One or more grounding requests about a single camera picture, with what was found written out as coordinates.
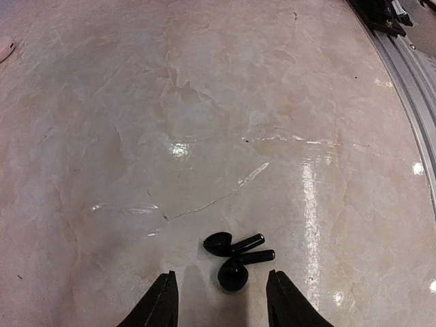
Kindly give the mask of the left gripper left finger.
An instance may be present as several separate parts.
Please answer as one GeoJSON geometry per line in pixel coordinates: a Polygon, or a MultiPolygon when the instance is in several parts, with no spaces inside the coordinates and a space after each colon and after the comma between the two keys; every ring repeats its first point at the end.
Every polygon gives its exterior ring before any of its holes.
{"type": "Polygon", "coordinates": [[[177,327],[178,285],[173,270],[162,273],[117,327],[177,327]]]}

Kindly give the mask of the pink earbud charging case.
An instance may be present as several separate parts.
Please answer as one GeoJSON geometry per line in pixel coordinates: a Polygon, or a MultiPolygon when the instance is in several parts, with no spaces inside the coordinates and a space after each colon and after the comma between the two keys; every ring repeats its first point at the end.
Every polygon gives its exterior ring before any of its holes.
{"type": "Polygon", "coordinates": [[[0,62],[5,61],[15,50],[16,43],[12,37],[2,37],[0,40],[0,62]]]}

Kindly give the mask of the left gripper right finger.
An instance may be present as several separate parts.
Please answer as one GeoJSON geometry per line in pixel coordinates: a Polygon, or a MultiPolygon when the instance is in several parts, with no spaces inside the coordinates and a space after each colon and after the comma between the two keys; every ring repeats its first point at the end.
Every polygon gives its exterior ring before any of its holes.
{"type": "Polygon", "coordinates": [[[281,270],[269,272],[266,298],[269,326],[333,327],[281,270]]]}

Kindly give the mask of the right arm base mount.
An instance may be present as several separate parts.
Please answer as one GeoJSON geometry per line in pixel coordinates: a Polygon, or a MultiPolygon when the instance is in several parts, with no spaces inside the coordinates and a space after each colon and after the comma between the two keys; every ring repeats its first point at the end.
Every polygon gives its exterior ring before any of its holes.
{"type": "Polygon", "coordinates": [[[348,3],[372,31],[405,37],[402,26],[414,25],[408,12],[397,0],[349,0],[348,3]]]}

